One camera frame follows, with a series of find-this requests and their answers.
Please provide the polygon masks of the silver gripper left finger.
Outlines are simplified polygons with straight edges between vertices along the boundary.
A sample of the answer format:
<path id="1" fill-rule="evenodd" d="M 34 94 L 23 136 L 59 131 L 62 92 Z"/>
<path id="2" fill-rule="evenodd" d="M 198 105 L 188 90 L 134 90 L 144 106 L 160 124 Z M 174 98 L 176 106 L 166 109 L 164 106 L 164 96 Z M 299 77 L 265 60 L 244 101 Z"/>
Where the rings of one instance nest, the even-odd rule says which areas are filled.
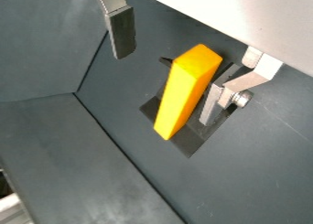
<path id="1" fill-rule="evenodd" d="M 126 0 L 99 0 L 116 59 L 136 51 L 136 13 Z"/>

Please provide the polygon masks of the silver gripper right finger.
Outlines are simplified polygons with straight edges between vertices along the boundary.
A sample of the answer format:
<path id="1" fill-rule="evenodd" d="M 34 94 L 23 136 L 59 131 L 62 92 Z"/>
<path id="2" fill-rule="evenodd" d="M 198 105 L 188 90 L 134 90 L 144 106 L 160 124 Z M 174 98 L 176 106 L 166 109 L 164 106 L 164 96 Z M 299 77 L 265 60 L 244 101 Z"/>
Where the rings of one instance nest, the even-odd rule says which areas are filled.
<path id="1" fill-rule="evenodd" d="M 232 103 L 244 108 L 252 98 L 249 89 L 271 81 L 284 62 L 249 47 L 243 58 L 243 64 L 251 69 L 244 75 L 236 76 L 240 67 L 233 65 L 212 83 L 200 122 L 209 126 L 223 110 Z"/>

